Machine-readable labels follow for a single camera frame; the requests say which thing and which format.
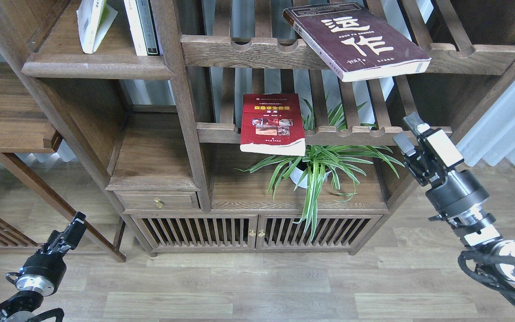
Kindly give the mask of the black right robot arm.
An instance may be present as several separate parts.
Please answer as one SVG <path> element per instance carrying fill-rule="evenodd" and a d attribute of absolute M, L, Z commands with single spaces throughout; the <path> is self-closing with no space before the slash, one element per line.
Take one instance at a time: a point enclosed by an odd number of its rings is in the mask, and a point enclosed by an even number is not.
<path fill-rule="evenodd" d="M 488 192 L 470 171 L 456 170 L 464 158 L 444 130 L 431 128 L 417 112 L 403 121 L 418 146 L 403 133 L 394 141 L 416 181 L 431 186 L 426 196 L 437 211 L 432 220 L 447 222 L 466 247 L 457 260 L 460 269 L 515 306 L 515 240 L 505 240 L 482 208 Z"/>

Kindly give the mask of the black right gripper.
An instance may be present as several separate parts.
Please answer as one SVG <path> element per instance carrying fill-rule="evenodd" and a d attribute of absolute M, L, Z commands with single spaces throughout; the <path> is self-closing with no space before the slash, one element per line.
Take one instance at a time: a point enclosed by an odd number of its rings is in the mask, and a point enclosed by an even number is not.
<path fill-rule="evenodd" d="M 403 122 L 418 142 L 415 147 L 404 133 L 393 137 L 393 141 L 406 156 L 409 171 L 421 186 L 441 185 L 446 181 L 446 174 L 462 163 L 464 157 L 444 130 L 431 129 L 417 112 L 405 116 Z"/>

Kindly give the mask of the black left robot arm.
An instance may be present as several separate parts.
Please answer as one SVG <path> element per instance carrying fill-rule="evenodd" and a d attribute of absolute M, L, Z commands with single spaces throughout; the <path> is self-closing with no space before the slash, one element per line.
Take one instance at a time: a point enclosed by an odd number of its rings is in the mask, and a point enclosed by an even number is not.
<path fill-rule="evenodd" d="M 58 289 L 66 271 L 63 257 L 74 250 L 86 231 L 85 214 L 76 212 L 63 232 L 54 230 L 46 243 L 30 256 L 19 272 L 6 275 L 18 292 L 0 303 L 0 322 L 42 322 L 55 318 L 61 322 L 65 316 L 61 308 L 47 310 L 35 315 L 43 298 L 53 295 Z"/>

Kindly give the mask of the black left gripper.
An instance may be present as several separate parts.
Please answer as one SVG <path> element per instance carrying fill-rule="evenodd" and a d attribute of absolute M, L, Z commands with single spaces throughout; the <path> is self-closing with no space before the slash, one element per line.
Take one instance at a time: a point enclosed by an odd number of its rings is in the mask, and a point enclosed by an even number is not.
<path fill-rule="evenodd" d="M 39 255 L 52 262 L 62 260 L 70 249 L 74 250 L 80 243 L 87 229 L 85 218 L 85 214 L 76 212 L 72 222 L 63 232 L 53 230 L 47 242 L 39 249 Z"/>

